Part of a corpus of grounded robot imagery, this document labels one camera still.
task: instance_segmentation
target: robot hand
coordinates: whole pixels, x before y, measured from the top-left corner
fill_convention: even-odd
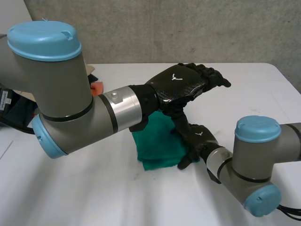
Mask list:
[[[204,65],[178,64],[159,73],[146,84],[156,91],[159,110],[170,116],[176,129],[182,134],[189,134],[190,127],[183,108],[203,92],[216,86],[230,87],[217,70]]]

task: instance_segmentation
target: gray wall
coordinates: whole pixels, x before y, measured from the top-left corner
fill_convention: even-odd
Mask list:
[[[301,0],[25,0],[75,26],[88,63],[266,62],[301,91]]]

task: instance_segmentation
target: white table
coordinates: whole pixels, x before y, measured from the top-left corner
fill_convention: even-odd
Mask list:
[[[143,84],[172,64],[95,65],[105,91]],[[265,115],[301,122],[301,95],[269,64],[206,64],[232,87],[215,88],[185,108],[190,122],[206,125],[232,150],[237,120]],[[299,226],[276,210],[250,215],[203,161],[143,170],[131,133],[124,130],[67,157],[52,160],[33,135],[0,131],[1,226]],[[301,208],[301,162],[278,164],[272,182],[283,205]]]

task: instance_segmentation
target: green towel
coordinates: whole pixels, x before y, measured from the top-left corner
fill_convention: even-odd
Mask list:
[[[170,133],[173,128],[170,117],[154,112],[143,131],[132,133],[144,170],[177,165],[188,152],[180,136]]]

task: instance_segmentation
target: silver metal cylinder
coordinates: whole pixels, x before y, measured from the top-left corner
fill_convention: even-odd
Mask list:
[[[141,122],[142,110],[139,100],[133,90],[122,87],[107,93],[104,96],[108,99],[118,125],[118,131],[129,128]]]
[[[218,178],[219,168],[223,163],[232,157],[232,153],[224,147],[220,147],[211,152],[207,158],[207,168]]]

